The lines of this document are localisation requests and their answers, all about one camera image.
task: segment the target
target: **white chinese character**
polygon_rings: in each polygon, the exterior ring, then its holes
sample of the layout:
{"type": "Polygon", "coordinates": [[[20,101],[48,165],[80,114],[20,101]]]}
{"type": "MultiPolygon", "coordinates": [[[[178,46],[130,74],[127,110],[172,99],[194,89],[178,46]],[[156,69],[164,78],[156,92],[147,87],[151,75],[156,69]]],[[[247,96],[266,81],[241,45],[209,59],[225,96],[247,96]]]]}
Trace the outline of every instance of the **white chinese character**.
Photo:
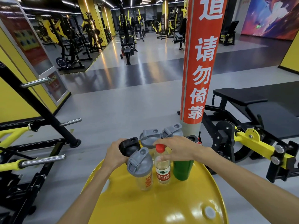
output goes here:
{"type": "Polygon", "coordinates": [[[199,119],[200,117],[202,117],[202,110],[204,109],[204,106],[192,106],[191,108],[189,108],[188,110],[190,110],[191,112],[189,113],[188,118],[191,119],[199,119]]]}
{"type": "Polygon", "coordinates": [[[190,95],[190,97],[192,98],[191,104],[194,104],[195,98],[196,98],[196,102],[203,103],[205,101],[206,94],[207,94],[206,88],[202,88],[201,90],[194,88],[192,94],[190,95]]]}
{"type": "Polygon", "coordinates": [[[211,0],[209,14],[207,13],[209,8],[209,0],[200,0],[200,4],[204,5],[204,13],[199,17],[200,20],[202,20],[203,18],[206,18],[207,20],[215,20],[222,18],[224,0],[211,0]]]}
{"type": "Polygon", "coordinates": [[[199,61],[202,58],[202,61],[206,61],[206,59],[210,59],[209,61],[213,60],[215,48],[217,46],[217,37],[211,36],[208,39],[204,40],[204,46],[202,47],[202,38],[198,39],[198,46],[195,46],[197,49],[197,56],[196,60],[199,61]]]}
{"type": "Polygon", "coordinates": [[[196,71],[193,73],[194,76],[199,73],[199,75],[195,79],[193,79],[193,81],[195,81],[194,84],[198,85],[202,82],[204,82],[204,84],[207,84],[210,79],[211,68],[212,67],[202,68],[202,66],[199,65],[196,71]]]}

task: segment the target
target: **person's left hand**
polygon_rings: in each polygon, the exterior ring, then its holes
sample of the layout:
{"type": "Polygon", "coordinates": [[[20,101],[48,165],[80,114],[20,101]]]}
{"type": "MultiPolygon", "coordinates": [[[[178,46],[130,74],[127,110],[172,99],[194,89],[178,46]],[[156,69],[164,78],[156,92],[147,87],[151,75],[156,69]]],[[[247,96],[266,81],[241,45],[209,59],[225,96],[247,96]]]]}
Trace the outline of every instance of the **person's left hand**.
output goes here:
{"type": "Polygon", "coordinates": [[[127,162],[128,157],[122,155],[121,151],[118,148],[119,144],[124,140],[126,139],[120,138],[117,141],[112,142],[111,146],[107,150],[106,157],[102,166],[108,167],[110,171],[114,171],[116,168],[127,162]]]}

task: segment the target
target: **forearm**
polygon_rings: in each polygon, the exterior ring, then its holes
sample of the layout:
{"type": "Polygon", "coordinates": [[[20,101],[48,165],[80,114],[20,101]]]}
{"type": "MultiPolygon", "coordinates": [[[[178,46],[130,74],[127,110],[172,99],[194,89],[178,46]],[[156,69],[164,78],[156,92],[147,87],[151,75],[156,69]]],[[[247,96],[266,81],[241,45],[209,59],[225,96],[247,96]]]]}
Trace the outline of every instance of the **forearm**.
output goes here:
{"type": "Polygon", "coordinates": [[[205,164],[256,208],[270,223],[297,223],[299,198],[217,153],[209,153],[205,164]]]}
{"type": "Polygon", "coordinates": [[[111,173],[111,168],[102,166],[57,224],[87,224],[111,173]]]}

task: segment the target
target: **yellow barrel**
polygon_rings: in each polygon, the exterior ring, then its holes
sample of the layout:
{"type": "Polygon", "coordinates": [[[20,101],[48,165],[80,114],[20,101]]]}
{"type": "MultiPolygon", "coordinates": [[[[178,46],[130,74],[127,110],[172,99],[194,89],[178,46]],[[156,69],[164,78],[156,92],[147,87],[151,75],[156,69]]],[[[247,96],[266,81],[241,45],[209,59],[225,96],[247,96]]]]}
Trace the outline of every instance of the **yellow barrel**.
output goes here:
{"type": "MultiPolygon", "coordinates": [[[[92,180],[96,167],[86,185],[92,180]]],[[[153,167],[153,187],[149,191],[138,189],[135,177],[127,171],[126,164],[110,176],[110,185],[93,210],[89,224],[163,224],[204,223],[228,224],[228,216],[219,188],[207,168],[194,162],[190,177],[179,181],[173,176],[168,184],[159,184],[153,167]],[[208,219],[205,208],[212,207],[214,219],[208,219]]]]}

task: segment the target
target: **gray shaker bottle lid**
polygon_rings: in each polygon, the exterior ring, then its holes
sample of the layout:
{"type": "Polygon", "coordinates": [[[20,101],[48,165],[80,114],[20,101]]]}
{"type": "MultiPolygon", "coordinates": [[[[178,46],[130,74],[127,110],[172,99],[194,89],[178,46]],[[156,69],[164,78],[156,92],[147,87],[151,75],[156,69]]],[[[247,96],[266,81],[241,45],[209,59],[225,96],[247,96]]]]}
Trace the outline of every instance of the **gray shaker bottle lid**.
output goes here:
{"type": "Polygon", "coordinates": [[[153,167],[152,157],[147,148],[142,147],[134,152],[128,159],[127,170],[134,177],[147,176],[153,167]]]}
{"type": "Polygon", "coordinates": [[[182,125],[177,123],[177,124],[174,124],[172,126],[166,127],[162,131],[161,135],[162,135],[162,138],[173,137],[175,135],[183,136],[182,125]]]}
{"type": "Polygon", "coordinates": [[[162,138],[161,137],[161,131],[157,129],[151,129],[151,130],[144,130],[140,134],[140,142],[142,146],[147,147],[147,148],[155,148],[153,143],[162,138]]]}

